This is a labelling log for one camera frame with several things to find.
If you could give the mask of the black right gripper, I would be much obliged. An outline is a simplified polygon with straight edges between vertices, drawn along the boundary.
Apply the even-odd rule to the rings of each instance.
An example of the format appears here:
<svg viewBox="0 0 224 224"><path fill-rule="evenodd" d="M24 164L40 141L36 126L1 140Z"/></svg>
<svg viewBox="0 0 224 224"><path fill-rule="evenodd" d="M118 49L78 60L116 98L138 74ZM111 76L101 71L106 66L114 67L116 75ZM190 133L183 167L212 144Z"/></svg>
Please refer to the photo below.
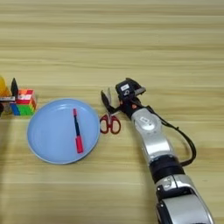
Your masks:
<svg viewBox="0 0 224 224"><path fill-rule="evenodd" d="M144 87L140 87L139 89L129 87L125 90L117 87L116 92L118 93L119 100L119 106L117 108L111 109L109 99L103 91L101 91L101 101L106 110L112 115L117 112L123 112L127 117L131 117L134 112L142 107L137 97L143 94L145 91L146 89Z"/></svg>

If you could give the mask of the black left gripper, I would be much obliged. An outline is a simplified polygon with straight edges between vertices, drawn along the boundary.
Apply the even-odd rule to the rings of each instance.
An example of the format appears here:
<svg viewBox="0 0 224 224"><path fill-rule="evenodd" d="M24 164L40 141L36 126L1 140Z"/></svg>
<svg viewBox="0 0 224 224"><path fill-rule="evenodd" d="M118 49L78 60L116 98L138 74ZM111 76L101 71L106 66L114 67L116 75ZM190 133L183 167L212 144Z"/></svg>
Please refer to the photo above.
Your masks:
<svg viewBox="0 0 224 224"><path fill-rule="evenodd" d="M16 82L16 79L12 80L10 91L13 96L0 97L0 115L2 113L9 114L11 112L10 104L16 101L15 97L18 96L18 84Z"/></svg>

